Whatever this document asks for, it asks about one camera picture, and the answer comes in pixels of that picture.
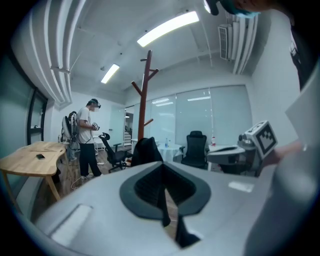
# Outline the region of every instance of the stairs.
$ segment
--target stairs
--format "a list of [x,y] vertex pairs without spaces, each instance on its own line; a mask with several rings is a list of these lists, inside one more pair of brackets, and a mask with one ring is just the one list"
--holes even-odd
[[131,146],[131,135],[127,131],[124,131],[124,146]]

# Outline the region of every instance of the black pants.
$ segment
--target black pants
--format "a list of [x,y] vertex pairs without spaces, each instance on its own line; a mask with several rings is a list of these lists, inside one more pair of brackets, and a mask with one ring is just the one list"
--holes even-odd
[[97,165],[96,159],[96,151],[95,151],[95,144],[87,143],[87,144],[80,144],[80,173],[81,176],[87,176],[89,174],[89,165],[91,167],[92,173],[94,176],[100,176],[101,172]]

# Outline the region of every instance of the black shirt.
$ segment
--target black shirt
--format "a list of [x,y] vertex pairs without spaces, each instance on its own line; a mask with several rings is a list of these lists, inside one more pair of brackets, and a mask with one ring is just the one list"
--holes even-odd
[[319,60],[319,14],[312,1],[282,0],[281,3],[293,16],[291,32],[294,47],[291,48],[291,57],[296,66],[300,90],[302,90]]

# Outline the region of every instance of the wooden coat rack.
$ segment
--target wooden coat rack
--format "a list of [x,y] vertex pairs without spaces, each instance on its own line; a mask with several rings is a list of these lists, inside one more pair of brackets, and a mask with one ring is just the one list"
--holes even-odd
[[152,57],[152,50],[149,50],[147,57],[140,60],[141,62],[145,62],[144,76],[143,76],[141,90],[139,89],[135,81],[131,82],[133,87],[141,96],[140,111],[139,111],[138,141],[140,141],[144,137],[145,126],[150,124],[153,121],[153,119],[151,118],[149,121],[145,123],[148,82],[151,78],[155,76],[156,73],[159,72],[159,69],[150,69],[151,57]]

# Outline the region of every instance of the door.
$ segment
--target door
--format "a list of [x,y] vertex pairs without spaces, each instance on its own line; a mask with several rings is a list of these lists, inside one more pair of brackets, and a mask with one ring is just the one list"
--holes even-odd
[[115,105],[111,107],[109,126],[110,140],[108,141],[110,147],[118,143],[124,144],[125,118],[126,111],[123,107]]

